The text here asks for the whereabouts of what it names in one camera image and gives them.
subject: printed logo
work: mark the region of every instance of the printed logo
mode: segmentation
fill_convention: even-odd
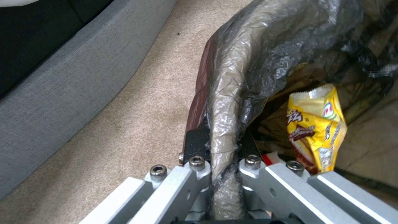
[[[290,114],[286,115],[286,117],[287,117],[287,125],[289,125],[290,122],[292,121],[298,121],[298,122],[302,121],[301,112],[297,110],[292,111]]]
[[[329,102],[324,107],[323,117],[330,118],[331,116],[333,116],[333,114],[334,114],[333,107],[332,107],[332,104]]]

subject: garbage bag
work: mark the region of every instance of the garbage bag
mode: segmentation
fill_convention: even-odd
[[[291,151],[290,93],[334,83],[353,122],[389,92],[397,11],[398,0],[254,0],[211,36],[186,130],[209,125],[215,219],[245,216],[235,152],[247,128]]]

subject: crumpled plastic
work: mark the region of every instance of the crumpled plastic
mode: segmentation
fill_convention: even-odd
[[[325,82],[395,76],[395,45],[380,50],[376,43],[383,37],[375,34],[385,31],[386,42],[393,43],[396,31],[386,27],[398,25],[397,2],[254,0],[213,34],[202,55],[187,130],[208,120],[215,219],[245,215],[236,169],[227,167],[236,161],[245,129],[262,113],[272,114],[264,110],[266,103]],[[301,87],[288,82],[300,69],[310,78],[297,79]],[[283,101],[271,111],[281,106]]]
[[[266,100],[283,89],[290,71],[330,49],[362,17],[357,0],[255,0],[213,35],[207,111],[213,181],[233,161],[239,136]],[[218,196],[230,190],[220,185],[214,192],[215,219],[242,218],[242,206]]]

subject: trash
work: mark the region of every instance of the trash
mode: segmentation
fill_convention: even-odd
[[[203,120],[209,126],[215,219],[240,219],[244,214],[242,200],[231,200],[230,195],[240,195],[239,177],[228,167],[237,161],[236,144],[245,132],[253,133],[263,153],[295,156],[286,127],[291,93],[332,83],[347,125],[389,93],[398,75],[397,14],[398,0],[253,0],[211,36],[186,130],[196,129]],[[389,130],[398,129],[396,120],[389,125]],[[350,128],[347,135],[358,138],[354,132]],[[394,145],[395,136],[385,138]],[[351,147],[343,143],[340,153]],[[358,151],[372,152],[368,147]],[[342,164],[350,171],[357,168],[350,162],[357,160]],[[380,180],[386,182],[390,172],[381,163],[373,168],[386,174]],[[358,166],[355,173],[369,173],[363,171]],[[398,186],[398,175],[390,175],[389,182]]]
[[[287,132],[297,161],[310,173],[333,170],[347,132],[336,88],[326,84],[290,94]]]

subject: screw head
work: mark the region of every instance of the screw head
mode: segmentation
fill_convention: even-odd
[[[248,155],[245,158],[245,165],[249,169],[259,169],[261,164],[260,157],[256,155]]]
[[[162,181],[167,176],[167,168],[161,164],[157,164],[150,168],[149,174],[153,181]]]
[[[300,162],[297,162],[295,160],[287,161],[286,167],[296,173],[298,176],[301,176],[304,172],[304,166]]]
[[[205,168],[205,159],[203,156],[192,156],[189,159],[189,167],[194,171],[201,171]]]
[[[180,153],[178,154],[178,163],[179,163],[180,165],[184,165],[184,153],[183,153],[183,152],[180,152]]]

